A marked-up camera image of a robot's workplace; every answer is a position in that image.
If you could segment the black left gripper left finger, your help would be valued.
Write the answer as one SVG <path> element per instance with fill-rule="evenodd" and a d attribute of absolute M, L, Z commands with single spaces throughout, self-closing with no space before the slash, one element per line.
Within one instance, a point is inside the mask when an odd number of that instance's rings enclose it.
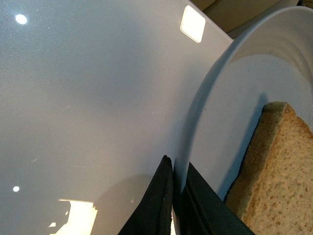
<path fill-rule="evenodd" d="M 173 167 L 166 155 L 139 205 L 127 220 L 120 235 L 169 235 L 172 222 Z"/>

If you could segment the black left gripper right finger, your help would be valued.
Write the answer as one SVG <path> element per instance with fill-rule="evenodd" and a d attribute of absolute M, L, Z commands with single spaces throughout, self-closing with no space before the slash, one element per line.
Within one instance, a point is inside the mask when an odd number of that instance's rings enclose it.
<path fill-rule="evenodd" d="M 189 164 L 186 184 L 174 200 L 178 235 L 252 235 L 211 186 Z"/>

